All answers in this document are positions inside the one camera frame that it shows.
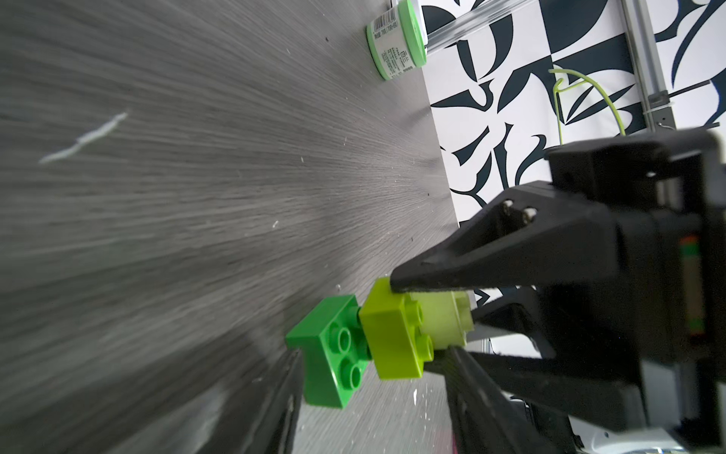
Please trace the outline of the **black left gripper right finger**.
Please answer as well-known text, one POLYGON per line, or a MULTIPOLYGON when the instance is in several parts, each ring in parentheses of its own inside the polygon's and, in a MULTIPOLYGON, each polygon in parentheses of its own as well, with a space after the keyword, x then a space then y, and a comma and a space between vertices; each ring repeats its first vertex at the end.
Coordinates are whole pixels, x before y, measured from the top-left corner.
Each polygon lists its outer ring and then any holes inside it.
POLYGON ((440 350, 425 370, 444 377, 457 452, 561 452, 514 410, 468 351, 440 350))

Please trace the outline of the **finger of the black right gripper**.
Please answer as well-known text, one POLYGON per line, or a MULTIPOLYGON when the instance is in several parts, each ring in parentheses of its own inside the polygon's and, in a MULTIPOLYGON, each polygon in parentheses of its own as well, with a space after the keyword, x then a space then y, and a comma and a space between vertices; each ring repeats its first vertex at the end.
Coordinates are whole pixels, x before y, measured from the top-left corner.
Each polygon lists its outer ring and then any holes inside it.
POLYGON ((523 288, 473 310, 478 325, 528 337, 537 359, 484 355, 505 391, 610 431, 641 427, 639 372, 629 349, 548 293, 523 288))
POLYGON ((611 210, 535 182, 509 188, 436 246, 397 266, 395 292, 578 284, 619 272, 611 210))

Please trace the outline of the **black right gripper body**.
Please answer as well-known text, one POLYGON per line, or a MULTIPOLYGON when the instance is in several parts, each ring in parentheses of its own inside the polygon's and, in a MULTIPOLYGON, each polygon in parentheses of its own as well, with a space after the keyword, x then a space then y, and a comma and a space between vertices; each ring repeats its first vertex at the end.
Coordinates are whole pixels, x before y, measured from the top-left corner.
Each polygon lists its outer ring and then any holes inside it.
POLYGON ((595 292, 631 344, 645 416, 687 448, 725 445, 725 166, 705 129, 576 142, 555 187, 605 204, 620 270, 595 292))

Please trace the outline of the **lime lego brick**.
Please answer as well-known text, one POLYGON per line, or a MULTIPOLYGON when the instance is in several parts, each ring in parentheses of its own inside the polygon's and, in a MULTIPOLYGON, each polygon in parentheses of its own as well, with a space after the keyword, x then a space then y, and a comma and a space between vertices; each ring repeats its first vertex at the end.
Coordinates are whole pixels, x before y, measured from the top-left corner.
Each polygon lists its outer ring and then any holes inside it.
POLYGON ((378 378, 421 378, 438 350, 463 347, 474 330, 464 291, 396 293, 387 277, 374 282, 359 312, 378 378))

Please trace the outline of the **green lego brick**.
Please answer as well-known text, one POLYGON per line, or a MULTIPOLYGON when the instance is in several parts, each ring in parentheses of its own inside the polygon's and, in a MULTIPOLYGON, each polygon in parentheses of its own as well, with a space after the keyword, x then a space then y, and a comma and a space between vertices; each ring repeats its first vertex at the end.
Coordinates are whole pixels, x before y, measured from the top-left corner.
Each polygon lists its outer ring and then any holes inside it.
POLYGON ((372 360, 353 295, 323 299, 285 342, 304 356, 304 400, 317 407, 344 409, 360 388, 372 360))

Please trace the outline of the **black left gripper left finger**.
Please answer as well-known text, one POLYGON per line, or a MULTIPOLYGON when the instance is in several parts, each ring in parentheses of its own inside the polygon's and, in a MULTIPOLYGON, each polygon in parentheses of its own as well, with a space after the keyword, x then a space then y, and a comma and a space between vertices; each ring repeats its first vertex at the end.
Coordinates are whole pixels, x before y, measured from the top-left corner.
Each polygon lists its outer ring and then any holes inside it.
POLYGON ((304 356, 287 350, 259 378, 244 379, 201 453, 290 453, 304 391, 304 356))

